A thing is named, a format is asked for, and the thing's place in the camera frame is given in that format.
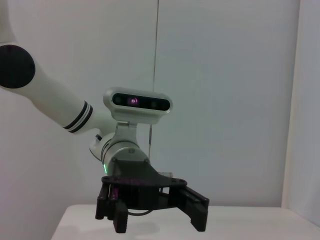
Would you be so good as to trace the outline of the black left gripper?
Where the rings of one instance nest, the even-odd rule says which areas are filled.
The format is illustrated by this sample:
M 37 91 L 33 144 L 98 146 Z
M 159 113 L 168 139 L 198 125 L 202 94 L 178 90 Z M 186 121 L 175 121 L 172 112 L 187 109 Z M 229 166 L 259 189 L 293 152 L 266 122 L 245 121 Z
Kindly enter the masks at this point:
M 206 231 L 210 200 L 189 188 L 185 180 L 158 173 L 147 161 L 116 160 L 112 175 L 101 181 L 95 218 L 112 221 L 116 232 L 127 230 L 128 209 L 169 208 L 161 188 L 172 188 L 171 203 L 190 218 L 198 232 Z

